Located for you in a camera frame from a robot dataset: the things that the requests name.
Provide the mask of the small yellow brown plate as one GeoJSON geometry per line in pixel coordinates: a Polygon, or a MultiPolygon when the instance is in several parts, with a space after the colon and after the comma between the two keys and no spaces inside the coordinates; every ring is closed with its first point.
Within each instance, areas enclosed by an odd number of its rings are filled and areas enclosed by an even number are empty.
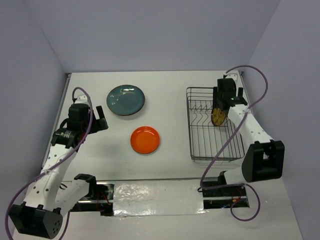
{"type": "Polygon", "coordinates": [[[213,108],[211,111],[211,122],[215,127],[219,127],[221,126],[225,120],[226,120],[227,116],[225,114],[225,112],[223,110],[221,110],[220,108],[213,108]]]}

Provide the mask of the dark teal glazed plate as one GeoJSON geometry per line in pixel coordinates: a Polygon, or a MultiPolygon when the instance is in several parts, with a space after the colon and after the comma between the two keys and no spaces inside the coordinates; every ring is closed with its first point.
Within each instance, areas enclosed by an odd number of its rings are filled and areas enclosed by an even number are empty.
{"type": "Polygon", "coordinates": [[[106,97],[109,110],[118,116],[130,116],[145,105],[145,94],[134,85],[123,84],[113,88],[106,97]]]}

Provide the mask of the orange plate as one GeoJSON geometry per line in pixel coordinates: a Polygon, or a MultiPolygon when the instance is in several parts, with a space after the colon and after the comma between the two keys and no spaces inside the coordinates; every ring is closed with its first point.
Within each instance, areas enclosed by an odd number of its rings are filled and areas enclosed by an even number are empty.
{"type": "Polygon", "coordinates": [[[141,126],[131,134],[130,144],[132,149],[139,154],[151,154],[160,145],[160,135],[150,126],[141,126]]]}

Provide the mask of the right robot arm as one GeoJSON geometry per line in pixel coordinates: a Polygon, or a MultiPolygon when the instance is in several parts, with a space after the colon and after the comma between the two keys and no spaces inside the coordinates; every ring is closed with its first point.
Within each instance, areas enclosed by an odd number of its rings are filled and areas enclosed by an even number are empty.
{"type": "Polygon", "coordinates": [[[243,97],[243,88],[237,87],[232,78],[220,78],[213,88],[211,122],[221,126],[229,119],[248,147],[241,167],[228,170],[217,184],[218,192],[228,196],[235,184],[279,179],[283,174],[285,145],[267,134],[249,109],[243,97]]]}

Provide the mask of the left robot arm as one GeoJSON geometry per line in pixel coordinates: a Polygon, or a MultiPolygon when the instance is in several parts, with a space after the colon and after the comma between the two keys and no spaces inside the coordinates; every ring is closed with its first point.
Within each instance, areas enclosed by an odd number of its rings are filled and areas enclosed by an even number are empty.
{"type": "Polygon", "coordinates": [[[28,186],[29,192],[20,204],[12,204],[8,216],[15,229],[24,235],[54,239],[60,232],[64,217],[81,198],[93,199],[98,194],[96,177],[79,173],[64,189],[62,181],[80,145],[87,135],[108,128],[101,106],[95,117],[87,95],[73,99],[68,117],[53,133],[47,160],[40,177],[28,186]]]}

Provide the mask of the silver foil tape strip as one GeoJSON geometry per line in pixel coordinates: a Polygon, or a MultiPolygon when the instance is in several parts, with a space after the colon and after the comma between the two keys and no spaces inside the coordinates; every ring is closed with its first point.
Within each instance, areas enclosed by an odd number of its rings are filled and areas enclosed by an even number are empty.
{"type": "Polygon", "coordinates": [[[179,216],[203,214],[199,181],[117,181],[113,191],[113,215],[117,217],[179,216]]]}

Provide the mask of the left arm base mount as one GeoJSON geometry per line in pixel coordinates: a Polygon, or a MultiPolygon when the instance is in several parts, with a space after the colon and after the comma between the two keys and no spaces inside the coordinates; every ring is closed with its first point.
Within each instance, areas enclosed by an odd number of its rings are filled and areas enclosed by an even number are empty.
{"type": "Polygon", "coordinates": [[[100,216],[112,217],[114,189],[115,182],[98,181],[93,193],[78,200],[70,212],[94,212],[99,213],[100,216]]]}

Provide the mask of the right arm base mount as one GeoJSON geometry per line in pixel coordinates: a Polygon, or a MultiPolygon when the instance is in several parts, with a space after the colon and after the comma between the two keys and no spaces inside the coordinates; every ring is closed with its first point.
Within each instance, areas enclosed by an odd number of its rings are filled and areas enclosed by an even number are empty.
{"type": "Polygon", "coordinates": [[[247,192],[244,186],[229,186],[217,189],[197,189],[202,194],[203,208],[229,209],[233,203],[235,208],[248,208],[247,192]]]}

